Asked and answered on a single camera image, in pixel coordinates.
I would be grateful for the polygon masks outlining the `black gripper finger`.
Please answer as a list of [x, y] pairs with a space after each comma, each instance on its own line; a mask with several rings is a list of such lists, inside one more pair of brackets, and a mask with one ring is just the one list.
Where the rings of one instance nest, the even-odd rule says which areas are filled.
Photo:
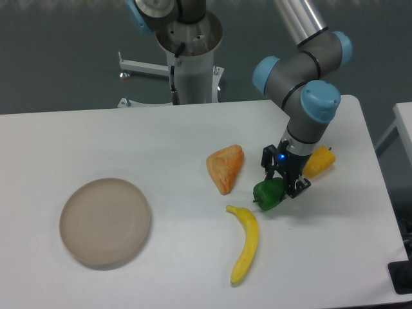
[[276, 173], [282, 175], [279, 171], [278, 154], [279, 151], [275, 145], [268, 145], [263, 149], [261, 166], [265, 170], [265, 180], [271, 180]]
[[290, 178], [287, 180], [286, 194], [291, 198], [295, 198], [307, 190], [311, 184], [310, 180], [302, 175], [297, 178]]

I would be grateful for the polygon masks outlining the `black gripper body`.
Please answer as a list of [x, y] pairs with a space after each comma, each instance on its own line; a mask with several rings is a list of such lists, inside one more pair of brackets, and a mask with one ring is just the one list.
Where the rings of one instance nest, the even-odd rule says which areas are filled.
[[287, 180], [290, 178], [297, 178], [299, 175], [303, 175], [303, 168], [310, 158], [310, 155], [300, 156], [293, 154], [287, 147], [289, 141], [282, 141], [278, 145], [279, 154], [277, 156], [279, 171], [282, 172], [283, 183], [286, 192]]

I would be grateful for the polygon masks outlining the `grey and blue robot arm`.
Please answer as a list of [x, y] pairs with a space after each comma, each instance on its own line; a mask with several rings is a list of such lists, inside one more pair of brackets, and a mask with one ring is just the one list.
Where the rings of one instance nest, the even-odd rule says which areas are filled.
[[[299, 51], [286, 61], [264, 58], [252, 81], [289, 117], [279, 144], [264, 148], [261, 164], [267, 178], [282, 177], [286, 194], [294, 198], [310, 186], [304, 166], [341, 102], [324, 76], [345, 65], [353, 47], [344, 33], [329, 30], [310, 1], [276, 6]], [[172, 103], [211, 102], [217, 91], [213, 58], [223, 29], [205, 1], [126, 1], [126, 8], [134, 26], [155, 33], [166, 53]]]

